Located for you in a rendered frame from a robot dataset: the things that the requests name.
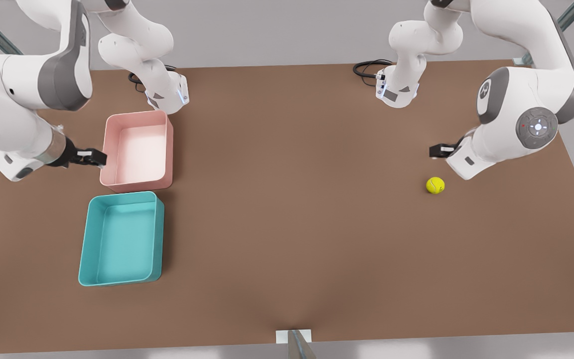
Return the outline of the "pink rectangular tray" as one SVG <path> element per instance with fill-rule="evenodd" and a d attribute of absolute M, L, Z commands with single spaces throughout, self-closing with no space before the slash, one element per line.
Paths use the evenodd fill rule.
<path fill-rule="evenodd" d="M 173 182 L 174 129 L 164 111 L 111 115 L 100 184 L 116 193 L 161 190 Z"/>

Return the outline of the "teal rectangular tray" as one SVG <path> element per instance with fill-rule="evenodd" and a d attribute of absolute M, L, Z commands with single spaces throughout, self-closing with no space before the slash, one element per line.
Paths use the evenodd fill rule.
<path fill-rule="evenodd" d="M 92 198 L 87 207 L 79 284 L 105 287 L 158 280 L 164 211 L 153 191 Z"/>

